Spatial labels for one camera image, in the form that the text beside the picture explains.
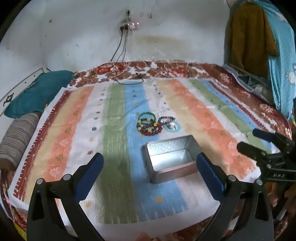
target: blue stripe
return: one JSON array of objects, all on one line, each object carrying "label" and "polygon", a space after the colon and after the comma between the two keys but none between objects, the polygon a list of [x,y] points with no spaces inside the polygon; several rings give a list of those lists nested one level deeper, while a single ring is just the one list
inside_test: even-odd
[{"label": "blue stripe", "polygon": [[[211,83],[204,79],[201,80],[200,83],[202,83],[211,93],[213,93],[215,96],[217,96],[222,102],[225,103],[229,108],[233,110],[233,112],[243,120],[243,122],[246,123],[246,125],[251,129],[258,128],[258,125],[251,119],[250,116],[248,116],[245,112],[243,112],[236,104],[234,104],[230,99],[228,99],[225,95],[221,94],[219,91],[217,91]],[[263,145],[268,149],[272,150],[272,143],[261,140]]]},{"label": "blue stripe", "polygon": [[[150,183],[141,148],[149,141],[158,140],[159,137],[158,135],[141,137],[136,129],[138,121],[136,114],[150,111],[143,86],[126,85],[124,100],[131,181],[140,222],[171,216],[187,210],[186,202],[174,180],[160,184]],[[159,196],[163,198],[162,202],[155,201],[155,198]]]}]

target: striped cloth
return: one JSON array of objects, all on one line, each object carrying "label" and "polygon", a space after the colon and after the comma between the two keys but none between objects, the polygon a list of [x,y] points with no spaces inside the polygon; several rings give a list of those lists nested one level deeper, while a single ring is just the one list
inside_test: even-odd
[{"label": "striped cloth", "polygon": [[0,143],[0,169],[16,170],[37,127],[36,113],[15,119]]}]

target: pillow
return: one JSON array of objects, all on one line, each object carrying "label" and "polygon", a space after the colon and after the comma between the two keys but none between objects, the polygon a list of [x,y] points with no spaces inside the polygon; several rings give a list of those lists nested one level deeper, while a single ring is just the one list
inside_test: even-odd
[{"label": "pillow", "polygon": [[39,118],[40,114],[30,113],[12,122],[0,143],[0,169],[16,170]]},{"label": "pillow", "polygon": [[43,113],[45,105],[54,99],[62,87],[67,87],[73,75],[73,72],[67,70],[42,73],[8,105],[4,115],[20,118],[35,111]]}]

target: open rectangular tin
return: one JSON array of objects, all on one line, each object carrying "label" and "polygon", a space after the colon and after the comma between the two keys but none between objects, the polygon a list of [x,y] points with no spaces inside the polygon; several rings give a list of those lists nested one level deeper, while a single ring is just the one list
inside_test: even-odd
[{"label": "open rectangular tin", "polygon": [[143,146],[152,183],[162,183],[197,172],[196,157],[202,150],[192,135],[148,142]]}]

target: white bed frame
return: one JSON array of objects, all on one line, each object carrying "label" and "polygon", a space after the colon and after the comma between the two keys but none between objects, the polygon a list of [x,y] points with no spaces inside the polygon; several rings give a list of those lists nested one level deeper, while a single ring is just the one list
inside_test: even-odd
[{"label": "white bed frame", "polygon": [[0,141],[2,140],[3,136],[5,135],[8,127],[13,122],[14,119],[5,116],[3,113],[6,107],[10,104],[10,102],[5,101],[10,99],[13,100],[17,97],[23,90],[29,87],[32,82],[42,73],[47,73],[48,70],[41,65],[35,66],[33,69],[29,70],[29,72],[24,73],[16,86],[14,86],[5,96],[0,97]]}]

